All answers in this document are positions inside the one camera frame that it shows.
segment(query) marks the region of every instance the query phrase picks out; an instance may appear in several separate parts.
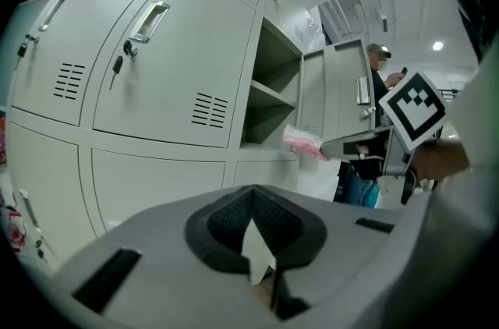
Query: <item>paper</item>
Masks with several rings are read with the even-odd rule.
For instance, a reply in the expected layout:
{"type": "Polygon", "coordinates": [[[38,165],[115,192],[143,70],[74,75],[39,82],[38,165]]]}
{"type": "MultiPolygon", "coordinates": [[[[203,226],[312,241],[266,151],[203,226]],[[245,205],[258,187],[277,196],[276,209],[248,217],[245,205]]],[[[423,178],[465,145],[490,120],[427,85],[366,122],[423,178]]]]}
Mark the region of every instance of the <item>paper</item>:
{"type": "Polygon", "coordinates": [[[411,72],[383,96],[387,113],[409,150],[433,135],[445,123],[447,102],[423,73],[411,72]]]}

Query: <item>ventilation slot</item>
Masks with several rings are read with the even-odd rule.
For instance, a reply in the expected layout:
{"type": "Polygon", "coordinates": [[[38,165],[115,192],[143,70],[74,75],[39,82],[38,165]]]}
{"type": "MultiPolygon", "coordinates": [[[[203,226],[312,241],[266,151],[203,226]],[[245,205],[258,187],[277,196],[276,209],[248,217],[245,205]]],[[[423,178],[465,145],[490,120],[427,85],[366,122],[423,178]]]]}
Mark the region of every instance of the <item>ventilation slot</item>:
{"type": "Polygon", "coordinates": [[[55,80],[54,96],[64,97],[71,101],[76,100],[80,92],[80,81],[83,77],[84,65],[62,63],[55,80]]]}
{"type": "Polygon", "coordinates": [[[303,32],[295,26],[295,35],[303,42],[303,32]]]}
{"type": "Polygon", "coordinates": [[[213,128],[224,128],[228,102],[206,94],[196,94],[191,123],[213,128]]]}
{"type": "Polygon", "coordinates": [[[314,135],[319,135],[319,127],[318,126],[303,126],[303,131],[307,131],[308,133],[312,133],[314,135]]]}

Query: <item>jeans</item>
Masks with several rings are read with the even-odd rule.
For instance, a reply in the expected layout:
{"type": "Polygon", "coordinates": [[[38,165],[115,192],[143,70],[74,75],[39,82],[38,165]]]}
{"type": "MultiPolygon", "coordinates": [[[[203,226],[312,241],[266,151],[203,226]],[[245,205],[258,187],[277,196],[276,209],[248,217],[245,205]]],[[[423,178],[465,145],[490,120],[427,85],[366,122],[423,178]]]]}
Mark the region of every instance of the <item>jeans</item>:
{"type": "Polygon", "coordinates": [[[350,165],[343,186],[344,203],[355,206],[374,207],[380,192],[375,181],[362,179],[350,165]]]}

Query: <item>black slot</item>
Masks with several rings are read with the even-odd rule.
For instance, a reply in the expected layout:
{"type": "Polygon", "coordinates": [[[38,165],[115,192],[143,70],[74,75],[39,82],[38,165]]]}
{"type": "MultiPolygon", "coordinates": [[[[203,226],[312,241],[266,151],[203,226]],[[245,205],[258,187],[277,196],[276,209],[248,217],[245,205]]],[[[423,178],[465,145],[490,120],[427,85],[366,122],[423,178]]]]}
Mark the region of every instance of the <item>black slot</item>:
{"type": "Polygon", "coordinates": [[[74,292],[73,297],[96,313],[102,312],[142,256],[120,249],[74,292]]]}
{"type": "Polygon", "coordinates": [[[390,233],[395,225],[388,224],[387,222],[382,222],[378,220],[372,220],[369,218],[359,218],[356,221],[357,225],[363,226],[365,228],[373,229],[374,231],[390,233]]]}

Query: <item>red object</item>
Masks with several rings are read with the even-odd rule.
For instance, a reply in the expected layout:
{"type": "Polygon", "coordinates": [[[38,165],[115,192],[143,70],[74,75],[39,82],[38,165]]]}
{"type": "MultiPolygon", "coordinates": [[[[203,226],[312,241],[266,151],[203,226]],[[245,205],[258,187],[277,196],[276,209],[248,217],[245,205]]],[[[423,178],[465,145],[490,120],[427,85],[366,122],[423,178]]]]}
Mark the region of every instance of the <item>red object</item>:
{"type": "Polygon", "coordinates": [[[17,211],[9,211],[9,240],[14,253],[21,253],[21,247],[26,244],[26,226],[17,211]]]}

